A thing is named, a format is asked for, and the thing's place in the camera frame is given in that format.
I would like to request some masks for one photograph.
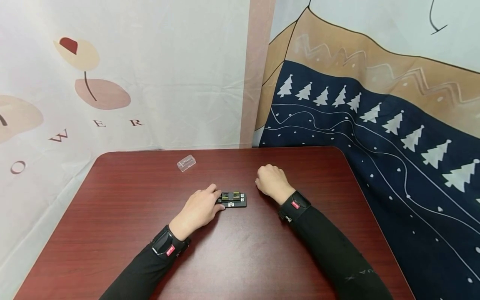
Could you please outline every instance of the backdrop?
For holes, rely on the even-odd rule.
[[[0,4],[0,298],[13,298],[93,161],[249,147],[273,1]]]
[[[480,295],[479,8],[276,2],[255,144],[341,149],[417,299]]]

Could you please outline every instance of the hand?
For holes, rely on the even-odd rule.
[[[217,212],[224,210],[222,204],[215,204],[222,191],[210,184],[206,190],[198,190],[188,198],[180,213],[168,225],[179,240],[185,240],[198,228],[207,225]]]
[[[282,205],[294,192],[282,169],[272,165],[260,167],[257,171],[258,178],[255,179],[257,188],[267,196],[272,197],[278,204]]]

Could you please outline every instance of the christmas tree print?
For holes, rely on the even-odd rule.
[[[340,91],[340,94],[338,94],[338,97],[335,99],[335,102],[332,103],[332,105],[335,105],[335,107],[338,107],[340,104],[345,104],[345,88],[347,86],[344,85],[343,89]]]
[[[398,135],[396,130],[400,128],[400,122],[402,121],[402,113],[404,111],[400,111],[400,113],[396,116],[393,117],[390,121],[387,122],[387,124],[382,125],[383,128],[386,128],[386,133],[393,133],[394,135]]]
[[[325,90],[314,100],[314,102],[317,104],[317,106],[320,105],[327,105],[327,100],[328,100],[328,86],[325,88]]]
[[[425,165],[431,164],[435,169],[438,169],[438,162],[443,160],[444,154],[447,152],[448,144],[451,142],[452,141],[447,140],[445,143],[427,150],[427,153],[422,153],[422,156],[425,159],[423,163]]]
[[[347,103],[350,106],[350,109],[354,110],[355,112],[357,112],[357,109],[359,108],[360,96],[361,93],[359,93],[355,98],[353,98],[350,102]]]
[[[425,126],[421,125],[420,128],[412,132],[411,134],[407,135],[404,139],[401,139],[403,143],[404,149],[410,149],[411,151],[415,152],[415,145],[418,145],[419,138],[421,137],[421,130],[425,128]]]
[[[376,123],[376,118],[378,117],[378,112],[380,111],[380,104],[382,103],[379,102],[377,106],[366,112],[363,116],[360,117],[360,119],[363,119],[364,122],[370,121]]]
[[[282,98],[284,95],[291,95],[292,92],[290,91],[292,89],[292,74],[285,80],[283,85],[281,86],[280,90],[278,91],[277,95],[280,95],[280,98]]]
[[[307,84],[295,97],[298,97],[299,100],[306,99],[310,100],[308,96],[310,96],[310,90],[312,89],[312,82]]]
[[[450,174],[443,174],[442,176],[447,180],[445,185],[447,187],[454,186],[459,191],[465,192],[465,183],[470,183],[470,176],[475,174],[475,165],[480,163],[480,160],[474,159],[471,164],[464,165],[460,169],[450,171]]]

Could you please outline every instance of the black wrist strap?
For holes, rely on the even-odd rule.
[[[177,257],[188,248],[190,238],[184,241],[178,240],[166,225],[151,242],[152,251],[157,256]]]
[[[282,220],[289,223],[295,222],[312,204],[298,191],[295,191],[286,201],[280,206],[278,215]]]

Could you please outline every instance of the transparent container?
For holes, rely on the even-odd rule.
[[[179,167],[180,171],[184,172],[186,169],[190,168],[194,164],[196,164],[197,161],[193,156],[189,155],[186,158],[182,159],[177,163],[177,167]]]

